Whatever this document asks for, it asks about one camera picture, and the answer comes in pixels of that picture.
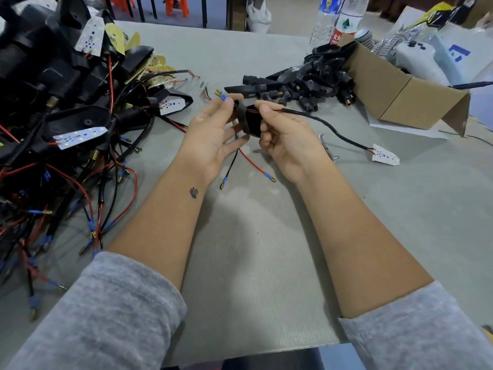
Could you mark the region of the person's right hand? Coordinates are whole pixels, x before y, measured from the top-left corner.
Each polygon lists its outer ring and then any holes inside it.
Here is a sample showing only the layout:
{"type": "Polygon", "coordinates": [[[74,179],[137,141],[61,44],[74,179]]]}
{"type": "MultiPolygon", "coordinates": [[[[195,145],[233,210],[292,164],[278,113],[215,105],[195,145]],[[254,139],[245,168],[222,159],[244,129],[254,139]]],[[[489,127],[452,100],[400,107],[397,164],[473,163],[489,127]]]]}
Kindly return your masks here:
{"type": "Polygon", "coordinates": [[[334,169],[309,122],[298,115],[262,116],[259,145],[295,186],[320,178],[334,169]]]}

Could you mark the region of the person's left hand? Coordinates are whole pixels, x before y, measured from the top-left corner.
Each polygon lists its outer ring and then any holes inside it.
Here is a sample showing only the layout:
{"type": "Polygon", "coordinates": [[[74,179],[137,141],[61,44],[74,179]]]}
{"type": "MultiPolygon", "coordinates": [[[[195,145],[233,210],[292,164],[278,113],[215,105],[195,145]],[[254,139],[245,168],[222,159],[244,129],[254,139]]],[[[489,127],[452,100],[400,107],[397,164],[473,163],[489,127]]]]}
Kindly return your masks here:
{"type": "Polygon", "coordinates": [[[208,105],[193,117],[176,156],[187,174],[207,186],[217,178],[224,160],[250,139],[235,139],[242,130],[240,124],[228,125],[235,119],[234,109],[229,120],[208,119],[208,105]]]}

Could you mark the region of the black lamp housing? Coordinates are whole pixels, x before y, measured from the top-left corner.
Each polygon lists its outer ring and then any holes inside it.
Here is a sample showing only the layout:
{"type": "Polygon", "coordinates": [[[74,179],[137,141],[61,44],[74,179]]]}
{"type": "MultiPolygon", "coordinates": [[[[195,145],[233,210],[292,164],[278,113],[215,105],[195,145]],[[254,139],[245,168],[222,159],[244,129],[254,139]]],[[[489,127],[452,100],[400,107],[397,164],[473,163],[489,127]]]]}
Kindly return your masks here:
{"type": "Polygon", "coordinates": [[[262,116],[254,104],[245,105],[242,101],[234,101],[234,114],[242,131],[249,136],[260,138],[262,116]]]}

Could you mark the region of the person's right forearm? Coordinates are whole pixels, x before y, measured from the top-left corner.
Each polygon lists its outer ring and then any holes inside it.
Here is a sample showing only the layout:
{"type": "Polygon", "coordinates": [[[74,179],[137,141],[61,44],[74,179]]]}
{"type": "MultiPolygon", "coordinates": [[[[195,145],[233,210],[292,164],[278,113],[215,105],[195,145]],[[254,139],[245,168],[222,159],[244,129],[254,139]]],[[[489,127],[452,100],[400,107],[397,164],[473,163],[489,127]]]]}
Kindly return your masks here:
{"type": "Polygon", "coordinates": [[[296,185],[323,249],[342,317],[359,317],[434,281],[331,160],[307,168],[296,185]]]}

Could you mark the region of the person's left forearm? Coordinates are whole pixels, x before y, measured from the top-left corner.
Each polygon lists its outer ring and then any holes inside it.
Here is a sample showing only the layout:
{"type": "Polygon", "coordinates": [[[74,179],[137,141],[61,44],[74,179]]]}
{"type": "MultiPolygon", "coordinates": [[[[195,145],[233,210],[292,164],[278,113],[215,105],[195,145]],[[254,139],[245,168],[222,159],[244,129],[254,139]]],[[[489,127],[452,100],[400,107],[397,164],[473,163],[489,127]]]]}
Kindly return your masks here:
{"type": "Polygon", "coordinates": [[[176,157],[109,252],[156,271],[178,290],[206,190],[220,163],[176,157]]]}

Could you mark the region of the pile of black plastic housings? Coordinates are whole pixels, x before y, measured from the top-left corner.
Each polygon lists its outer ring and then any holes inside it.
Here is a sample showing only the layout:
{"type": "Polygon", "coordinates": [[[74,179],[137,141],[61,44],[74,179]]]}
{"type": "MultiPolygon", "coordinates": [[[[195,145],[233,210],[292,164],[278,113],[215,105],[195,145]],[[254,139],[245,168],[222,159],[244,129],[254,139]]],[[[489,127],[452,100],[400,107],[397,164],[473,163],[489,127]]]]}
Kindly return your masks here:
{"type": "Polygon", "coordinates": [[[325,44],[314,48],[300,66],[281,70],[265,78],[245,75],[240,86],[225,87],[226,93],[237,93],[245,99],[261,99],[286,106],[296,101],[302,111],[318,110],[318,103],[336,97],[342,105],[356,100],[355,82],[343,68],[357,47],[355,41],[342,47],[325,44]]]}

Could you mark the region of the silver metal tool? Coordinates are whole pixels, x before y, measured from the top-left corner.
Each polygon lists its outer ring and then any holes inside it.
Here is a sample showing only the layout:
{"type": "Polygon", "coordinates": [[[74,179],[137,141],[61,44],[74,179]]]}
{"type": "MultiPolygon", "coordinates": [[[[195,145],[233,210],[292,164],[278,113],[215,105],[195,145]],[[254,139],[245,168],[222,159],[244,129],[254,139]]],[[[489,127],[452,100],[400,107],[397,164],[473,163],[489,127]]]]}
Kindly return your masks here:
{"type": "Polygon", "coordinates": [[[329,143],[325,140],[325,135],[319,134],[318,138],[319,138],[320,143],[322,144],[326,154],[329,156],[330,160],[333,162],[336,162],[339,159],[339,156],[333,153],[333,151],[331,150],[331,147],[329,146],[329,143]]]}

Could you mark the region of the white sack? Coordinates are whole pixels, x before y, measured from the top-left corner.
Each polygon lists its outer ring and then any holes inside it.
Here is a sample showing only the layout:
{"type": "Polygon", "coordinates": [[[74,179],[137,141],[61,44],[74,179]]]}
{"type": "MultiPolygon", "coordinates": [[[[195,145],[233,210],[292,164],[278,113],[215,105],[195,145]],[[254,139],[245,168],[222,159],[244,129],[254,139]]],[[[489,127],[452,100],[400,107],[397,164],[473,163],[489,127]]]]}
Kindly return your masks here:
{"type": "Polygon", "coordinates": [[[272,23],[272,14],[267,8],[266,0],[262,5],[256,8],[256,4],[251,2],[247,5],[247,25],[250,32],[267,34],[270,31],[272,23]]]}

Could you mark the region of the clear water bottle blue label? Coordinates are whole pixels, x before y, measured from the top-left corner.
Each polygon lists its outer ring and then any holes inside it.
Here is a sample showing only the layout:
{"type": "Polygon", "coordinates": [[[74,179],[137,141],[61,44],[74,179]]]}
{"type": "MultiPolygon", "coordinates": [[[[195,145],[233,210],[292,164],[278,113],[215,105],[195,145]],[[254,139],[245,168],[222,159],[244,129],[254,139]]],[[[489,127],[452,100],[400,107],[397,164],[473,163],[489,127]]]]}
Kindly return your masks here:
{"type": "Polygon", "coordinates": [[[307,53],[319,46],[326,45],[335,30],[344,0],[321,0],[317,12],[314,30],[311,34],[307,53]]]}

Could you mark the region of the orange plastic stool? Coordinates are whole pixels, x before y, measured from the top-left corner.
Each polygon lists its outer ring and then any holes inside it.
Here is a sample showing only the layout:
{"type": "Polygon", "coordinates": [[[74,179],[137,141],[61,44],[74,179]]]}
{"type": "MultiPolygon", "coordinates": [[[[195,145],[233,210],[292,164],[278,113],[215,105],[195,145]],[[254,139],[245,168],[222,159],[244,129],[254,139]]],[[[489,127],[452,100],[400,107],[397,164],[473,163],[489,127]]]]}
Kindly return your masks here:
{"type": "Polygon", "coordinates": [[[184,18],[189,17],[188,0],[164,0],[167,16],[173,15],[174,10],[180,10],[184,18]]]}

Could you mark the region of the striped round can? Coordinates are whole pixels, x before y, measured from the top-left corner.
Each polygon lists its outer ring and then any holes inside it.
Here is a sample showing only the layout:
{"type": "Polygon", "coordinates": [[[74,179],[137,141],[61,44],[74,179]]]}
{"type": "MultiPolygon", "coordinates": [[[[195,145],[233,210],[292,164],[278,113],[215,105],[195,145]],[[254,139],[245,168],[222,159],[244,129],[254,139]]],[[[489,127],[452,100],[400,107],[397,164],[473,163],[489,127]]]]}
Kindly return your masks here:
{"type": "Polygon", "coordinates": [[[354,34],[354,40],[369,50],[374,49],[375,41],[373,38],[373,33],[369,28],[358,30],[354,34]]]}

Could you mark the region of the clear water bottle red label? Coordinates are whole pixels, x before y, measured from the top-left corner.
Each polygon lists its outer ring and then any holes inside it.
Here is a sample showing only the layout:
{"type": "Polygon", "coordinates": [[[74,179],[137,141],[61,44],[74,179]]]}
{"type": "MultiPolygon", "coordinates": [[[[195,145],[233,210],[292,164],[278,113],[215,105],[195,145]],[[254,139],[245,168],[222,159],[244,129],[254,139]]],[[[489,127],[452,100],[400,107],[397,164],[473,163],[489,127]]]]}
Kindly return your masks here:
{"type": "Polygon", "coordinates": [[[357,32],[370,0],[344,0],[330,44],[339,45],[344,34],[354,35],[357,32]]]}

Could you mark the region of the yellow backing papers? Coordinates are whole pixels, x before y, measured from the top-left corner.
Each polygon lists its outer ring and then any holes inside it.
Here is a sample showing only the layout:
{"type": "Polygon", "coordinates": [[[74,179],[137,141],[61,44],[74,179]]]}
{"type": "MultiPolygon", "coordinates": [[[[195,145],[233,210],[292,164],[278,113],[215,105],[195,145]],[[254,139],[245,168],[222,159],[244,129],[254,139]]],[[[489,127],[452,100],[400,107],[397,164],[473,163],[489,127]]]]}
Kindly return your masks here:
{"type": "Polygon", "coordinates": [[[101,61],[106,82],[119,94],[142,86],[173,88],[187,81],[178,78],[181,73],[156,55],[154,47],[143,45],[138,32],[127,36],[115,23],[105,25],[101,61]]]}

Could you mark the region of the brown cardboard box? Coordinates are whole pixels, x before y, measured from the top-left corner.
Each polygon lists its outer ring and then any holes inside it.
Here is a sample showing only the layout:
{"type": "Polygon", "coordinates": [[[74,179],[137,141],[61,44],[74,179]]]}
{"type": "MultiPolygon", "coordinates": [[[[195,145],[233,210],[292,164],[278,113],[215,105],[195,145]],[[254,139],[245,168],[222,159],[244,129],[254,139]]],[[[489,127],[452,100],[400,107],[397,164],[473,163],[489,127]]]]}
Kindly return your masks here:
{"type": "Polygon", "coordinates": [[[458,135],[465,136],[470,94],[415,78],[378,57],[344,34],[339,45],[354,45],[345,67],[353,78],[356,97],[378,120],[431,129],[442,120],[458,135]]]}

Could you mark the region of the white paper sheet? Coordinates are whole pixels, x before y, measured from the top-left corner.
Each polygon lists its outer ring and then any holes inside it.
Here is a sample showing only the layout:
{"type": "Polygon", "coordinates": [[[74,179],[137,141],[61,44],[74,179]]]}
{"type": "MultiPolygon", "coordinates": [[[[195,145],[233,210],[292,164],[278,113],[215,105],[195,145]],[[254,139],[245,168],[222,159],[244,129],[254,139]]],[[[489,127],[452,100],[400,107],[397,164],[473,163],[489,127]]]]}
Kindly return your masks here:
{"type": "Polygon", "coordinates": [[[424,137],[428,137],[428,138],[448,139],[448,135],[455,135],[454,133],[451,133],[448,131],[439,130],[437,126],[433,126],[429,130],[422,130],[422,129],[413,128],[410,126],[404,126],[404,125],[399,125],[399,124],[395,124],[395,123],[391,123],[391,122],[380,121],[376,117],[374,117],[367,108],[365,108],[365,111],[366,111],[368,123],[373,128],[388,130],[388,131],[395,131],[395,132],[400,132],[400,133],[410,134],[410,135],[416,135],[416,136],[424,136],[424,137]]]}

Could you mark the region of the white handheld controller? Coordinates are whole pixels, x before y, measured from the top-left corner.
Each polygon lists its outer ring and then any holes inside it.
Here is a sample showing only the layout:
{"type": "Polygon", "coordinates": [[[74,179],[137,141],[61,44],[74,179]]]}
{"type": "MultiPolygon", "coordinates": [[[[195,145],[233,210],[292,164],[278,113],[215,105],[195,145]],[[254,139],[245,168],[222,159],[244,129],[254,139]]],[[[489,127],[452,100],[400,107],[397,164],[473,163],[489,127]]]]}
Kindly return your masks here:
{"type": "Polygon", "coordinates": [[[428,43],[402,42],[395,48],[395,66],[418,79],[449,86],[449,80],[435,61],[435,53],[428,43]]]}

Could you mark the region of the yellow and black packet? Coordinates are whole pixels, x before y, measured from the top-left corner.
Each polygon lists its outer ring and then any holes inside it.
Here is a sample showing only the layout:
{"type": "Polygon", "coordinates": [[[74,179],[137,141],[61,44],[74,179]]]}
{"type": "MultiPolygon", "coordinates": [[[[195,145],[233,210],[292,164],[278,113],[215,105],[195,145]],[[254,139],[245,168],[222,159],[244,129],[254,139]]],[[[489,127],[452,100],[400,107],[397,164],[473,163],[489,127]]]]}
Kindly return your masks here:
{"type": "Polygon", "coordinates": [[[459,9],[460,6],[453,6],[451,4],[448,4],[447,2],[442,1],[434,5],[415,23],[405,27],[404,30],[412,30],[417,26],[423,24],[428,27],[441,29],[453,19],[459,9]]]}

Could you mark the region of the white bag with blue mark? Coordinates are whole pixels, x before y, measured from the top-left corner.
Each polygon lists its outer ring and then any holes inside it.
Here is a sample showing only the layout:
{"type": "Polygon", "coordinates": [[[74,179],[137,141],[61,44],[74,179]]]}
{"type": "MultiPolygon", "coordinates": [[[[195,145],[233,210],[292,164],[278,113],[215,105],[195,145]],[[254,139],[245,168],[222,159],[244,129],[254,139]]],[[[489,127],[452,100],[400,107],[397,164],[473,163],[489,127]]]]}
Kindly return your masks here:
{"type": "Polygon", "coordinates": [[[493,29],[465,29],[448,23],[432,38],[436,60],[450,85],[493,81],[493,29]]]}

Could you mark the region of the grey fleece sleeve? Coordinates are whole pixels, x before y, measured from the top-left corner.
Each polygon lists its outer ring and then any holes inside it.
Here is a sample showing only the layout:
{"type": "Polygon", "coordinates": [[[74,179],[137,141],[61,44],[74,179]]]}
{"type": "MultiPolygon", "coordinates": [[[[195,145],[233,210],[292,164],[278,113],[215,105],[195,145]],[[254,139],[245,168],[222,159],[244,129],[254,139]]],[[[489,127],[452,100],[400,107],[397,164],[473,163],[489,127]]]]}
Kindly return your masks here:
{"type": "Polygon", "coordinates": [[[439,282],[339,321],[366,370],[493,370],[493,343],[439,282]]]}
{"type": "Polygon", "coordinates": [[[160,370],[186,312],[165,277],[102,252],[5,370],[160,370]]]}

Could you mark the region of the pile of wired black lamps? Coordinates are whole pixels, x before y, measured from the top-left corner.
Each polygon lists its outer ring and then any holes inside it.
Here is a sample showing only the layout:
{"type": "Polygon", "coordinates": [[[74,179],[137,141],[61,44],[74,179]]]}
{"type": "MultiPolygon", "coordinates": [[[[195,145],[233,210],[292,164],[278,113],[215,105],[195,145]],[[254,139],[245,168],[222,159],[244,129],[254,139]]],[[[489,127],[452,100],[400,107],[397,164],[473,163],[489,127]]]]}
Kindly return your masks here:
{"type": "Polygon", "coordinates": [[[102,43],[108,8],[85,0],[0,0],[0,277],[19,268],[27,279],[29,319],[37,318],[35,282],[67,291],[42,274],[63,220],[83,209],[90,241],[79,255],[103,250],[103,236],[138,192],[126,160],[160,118],[195,99],[211,100],[206,82],[177,70],[176,87],[116,93],[105,80],[102,43]]]}

